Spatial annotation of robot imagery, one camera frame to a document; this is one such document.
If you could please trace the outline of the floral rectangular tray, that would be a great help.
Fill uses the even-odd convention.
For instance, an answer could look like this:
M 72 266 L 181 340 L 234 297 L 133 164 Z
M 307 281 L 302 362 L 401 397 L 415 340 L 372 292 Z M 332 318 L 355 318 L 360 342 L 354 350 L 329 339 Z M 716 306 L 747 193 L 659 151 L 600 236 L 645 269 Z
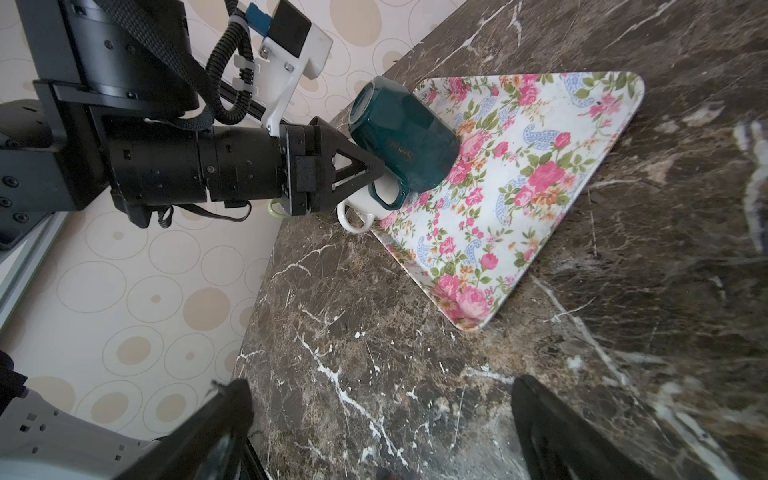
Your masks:
M 629 71 L 444 77 L 414 90 L 461 145 L 374 235 L 458 329 L 503 305 L 639 109 Z

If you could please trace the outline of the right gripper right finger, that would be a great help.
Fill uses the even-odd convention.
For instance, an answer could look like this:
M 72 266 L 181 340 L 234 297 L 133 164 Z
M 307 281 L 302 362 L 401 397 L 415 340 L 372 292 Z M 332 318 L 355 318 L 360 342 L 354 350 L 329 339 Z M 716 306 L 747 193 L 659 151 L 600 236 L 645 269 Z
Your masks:
M 532 479 L 652 477 L 530 375 L 514 380 L 511 407 Z

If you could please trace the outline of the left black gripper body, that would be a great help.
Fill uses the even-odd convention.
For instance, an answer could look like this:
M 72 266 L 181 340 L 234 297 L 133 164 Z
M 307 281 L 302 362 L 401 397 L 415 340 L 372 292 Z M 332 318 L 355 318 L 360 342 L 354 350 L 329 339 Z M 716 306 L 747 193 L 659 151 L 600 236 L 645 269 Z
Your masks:
M 112 119 L 107 158 L 115 207 L 140 228 L 157 215 L 168 227 L 174 207 L 207 201 L 228 208 L 253 200 L 278 200 L 292 216 L 310 210 L 296 167 L 315 145 L 316 120 L 282 124 L 277 136 L 264 128 L 183 130 L 168 123 Z

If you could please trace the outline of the dark green ceramic mug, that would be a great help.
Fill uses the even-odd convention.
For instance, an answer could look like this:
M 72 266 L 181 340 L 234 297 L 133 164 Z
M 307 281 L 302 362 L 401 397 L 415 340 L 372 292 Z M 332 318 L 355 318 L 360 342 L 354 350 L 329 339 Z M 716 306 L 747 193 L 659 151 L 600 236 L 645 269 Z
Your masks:
M 439 186 L 459 156 L 454 131 L 403 85 L 378 76 L 359 92 L 349 113 L 352 139 L 384 161 L 396 178 L 392 201 L 368 187 L 371 197 L 388 211 L 400 209 L 411 193 Z

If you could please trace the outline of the diagonal aluminium frame bar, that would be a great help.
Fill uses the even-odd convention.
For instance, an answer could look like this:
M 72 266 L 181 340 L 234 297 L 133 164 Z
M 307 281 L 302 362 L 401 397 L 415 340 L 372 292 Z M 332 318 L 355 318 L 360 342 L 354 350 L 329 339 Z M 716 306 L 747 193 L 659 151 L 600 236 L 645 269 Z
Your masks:
M 1 253 L 1 329 L 8 323 L 69 217 L 68 212 L 47 216 L 24 240 Z

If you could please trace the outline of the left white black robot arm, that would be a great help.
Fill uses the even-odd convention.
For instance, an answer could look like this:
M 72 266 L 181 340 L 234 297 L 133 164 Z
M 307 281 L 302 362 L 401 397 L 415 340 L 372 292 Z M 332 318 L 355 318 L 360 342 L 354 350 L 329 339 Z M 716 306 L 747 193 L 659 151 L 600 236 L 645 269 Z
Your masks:
M 208 60 L 191 53 L 180 1 L 21 1 L 36 96 L 1 107 L 1 249 L 103 191 L 139 228 L 207 201 L 291 216 L 324 212 L 384 163 L 320 118 L 287 123 L 331 38 L 287 1 L 237 1 Z

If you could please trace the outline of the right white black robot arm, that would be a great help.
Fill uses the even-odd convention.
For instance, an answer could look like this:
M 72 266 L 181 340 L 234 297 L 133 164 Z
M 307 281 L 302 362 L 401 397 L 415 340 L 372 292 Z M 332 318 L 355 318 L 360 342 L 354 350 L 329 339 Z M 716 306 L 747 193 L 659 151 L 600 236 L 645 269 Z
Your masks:
M 170 435 L 143 441 L 86 422 L 27 387 L 1 356 L 4 479 L 265 479 L 247 438 L 253 409 L 243 379 L 216 383 L 213 398 Z M 534 377 L 511 387 L 511 408 L 531 479 L 648 479 Z

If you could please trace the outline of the white ceramic mug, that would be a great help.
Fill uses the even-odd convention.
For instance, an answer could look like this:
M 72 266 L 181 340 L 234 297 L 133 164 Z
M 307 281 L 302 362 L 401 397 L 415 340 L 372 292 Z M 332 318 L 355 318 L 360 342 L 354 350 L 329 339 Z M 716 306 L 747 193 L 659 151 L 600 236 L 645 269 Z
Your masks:
M 393 203 L 400 191 L 398 181 L 385 175 L 374 182 L 377 195 L 387 203 Z M 361 226 L 354 226 L 347 217 L 347 211 L 354 210 L 362 220 Z M 375 200 L 368 187 L 363 187 L 337 205 L 337 218 L 341 226 L 353 234 L 363 234 L 368 232 L 375 221 L 383 220 L 391 214 L 390 210 L 385 209 L 377 200 Z

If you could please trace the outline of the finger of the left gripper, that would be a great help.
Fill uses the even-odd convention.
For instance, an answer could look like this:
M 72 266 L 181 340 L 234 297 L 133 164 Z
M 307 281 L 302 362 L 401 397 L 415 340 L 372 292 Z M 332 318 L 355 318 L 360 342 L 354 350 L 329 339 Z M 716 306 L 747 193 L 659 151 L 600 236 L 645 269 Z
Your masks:
M 315 187 L 308 194 L 311 213 L 329 212 L 342 200 L 385 173 L 382 159 L 320 117 L 311 120 Z

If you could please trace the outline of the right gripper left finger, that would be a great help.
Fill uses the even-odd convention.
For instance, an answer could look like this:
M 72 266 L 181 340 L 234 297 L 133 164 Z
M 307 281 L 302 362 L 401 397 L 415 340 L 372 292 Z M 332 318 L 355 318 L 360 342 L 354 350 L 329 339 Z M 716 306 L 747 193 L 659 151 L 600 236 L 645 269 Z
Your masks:
M 253 421 L 245 379 L 224 385 L 189 419 L 121 472 L 120 479 L 237 479 Z

